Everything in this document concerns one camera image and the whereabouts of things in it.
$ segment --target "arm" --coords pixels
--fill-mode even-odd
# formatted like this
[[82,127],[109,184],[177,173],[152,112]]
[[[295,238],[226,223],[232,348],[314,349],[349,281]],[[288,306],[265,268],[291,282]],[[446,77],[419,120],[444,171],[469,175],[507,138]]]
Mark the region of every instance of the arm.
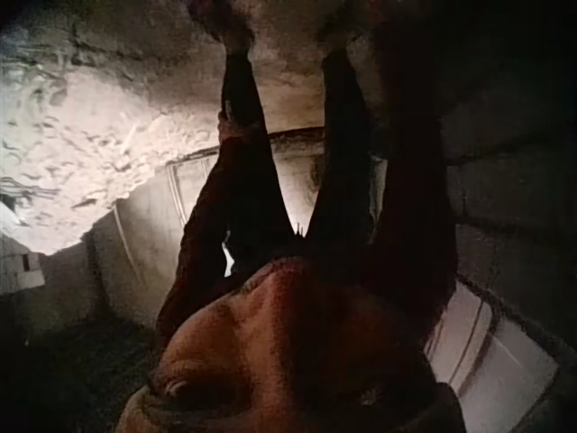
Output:
[[158,315],[156,330],[166,345],[180,325],[195,311],[219,296],[216,284],[223,279],[226,258],[223,241],[228,228],[231,196],[242,176],[245,147],[243,131],[220,119],[221,147],[215,167],[201,189],[184,228],[179,262],[172,289]]
[[371,282],[386,285],[423,343],[453,295],[457,263],[429,42],[411,22],[382,23],[374,32],[392,152]]

